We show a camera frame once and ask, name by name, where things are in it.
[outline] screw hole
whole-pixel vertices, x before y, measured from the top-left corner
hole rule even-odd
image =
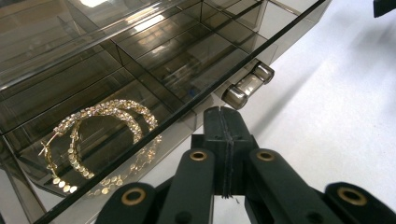
[[[262,161],[272,161],[275,158],[275,156],[267,151],[259,151],[257,153],[257,158],[259,158]]]
[[[341,187],[337,190],[337,193],[338,196],[347,203],[352,203],[358,206],[367,204],[366,197],[355,189]]]
[[[190,154],[190,158],[193,161],[204,161],[207,158],[207,154],[203,151],[194,151]]]
[[[121,201],[125,205],[136,205],[146,198],[146,192],[141,188],[128,189],[122,194]]]

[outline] jewelry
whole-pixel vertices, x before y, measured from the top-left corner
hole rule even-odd
[[[128,172],[122,175],[114,175],[112,177],[107,177],[100,182],[100,188],[92,189],[87,192],[88,197],[98,196],[100,194],[108,194],[111,190],[116,189],[119,186],[122,186],[125,182],[125,179],[128,176],[136,175],[139,171],[146,167],[146,165],[150,164],[152,160],[155,158],[155,153],[157,150],[158,144],[160,144],[162,138],[160,135],[154,138],[151,147],[147,150],[145,147],[140,149],[135,159],[132,161],[132,164],[129,166]]]
[[[128,114],[127,112],[121,109],[133,109],[136,113],[141,114],[144,120],[146,121],[146,123],[148,124],[148,129],[150,131],[153,130],[158,125],[157,120],[153,115],[150,114],[150,111],[146,107],[132,100],[112,100],[106,103],[102,103],[96,106],[83,109],[77,112],[76,114],[67,117],[57,127],[54,128],[55,135],[51,137],[48,143],[44,143],[44,142],[41,143],[43,145],[43,149],[39,153],[39,155],[41,155],[44,152],[47,168],[50,169],[52,172],[52,177],[53,177],[52,183],[54,185],[58,185],[58,187],[63,189],[64,192],[73,193],[77,189],[76,186],[71,187],[66,181],[62,180],[59,176],[57,176],[56,174],[57,166],[52,161],[51,152],[50,152],[50,142],[57,136],[63,136],[73,126],[74,128],[70,135],[72,142],[70,144],[70,148],[67,150],[70,164],[83,177],[87,179],[91,179],[92,177],[94,177],[94,173],[81,164],[79,153],[76,151],[76,142],[78,140],[78,128],[80,123],[84,119],[92,116],[115,117],[117,119],[125,121],[129,129],[133,132],[134,144],[140,140],[140,138],[142,137],[142,130],[140,129],[140,126],[130,114]],[[158,144],[159,142],[161,142],[160,136],[156,138],[154,145]],[[110,181],[108,183],[107,182],[108,181],[105,179],[105,186],[114,182],[119,186],[122,185],[122,177],[113,176],[110,178]]]

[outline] transparent lid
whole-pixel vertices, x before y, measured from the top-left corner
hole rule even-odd
[[[0,8],[0,100],[39,81],[35,74],[183,1],[5,2]],[[28,78],[33,81],[21,85]]]

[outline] storage case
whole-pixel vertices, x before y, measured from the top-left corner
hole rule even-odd
[[[27,0],[0,8],[1,164],[27,220],[94,220],[112,190],[155,166],[201,125],[206,108],[223,105],[230,86],[259,60],[271,64],[329,3]],[[136,143],[125,119],[84,117],[75,148],[94,174],[84,178],[69,162],[70,132],[52,141],[53,129],[114,100],[148,108],[158,126],[126,109],[143,132]],[[48,141],[57,176],[77,191],[53,184]]]

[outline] white surface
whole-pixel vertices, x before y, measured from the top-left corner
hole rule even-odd
[[[345,181],[396,210],[396,11],[333,0],[322,20],[271,66],[276,77],[240,110],[261,147],[311,187]],[[190,139],[142,181],[173,175]],[[243,202],[216,200],[214,223],[248,223]]]

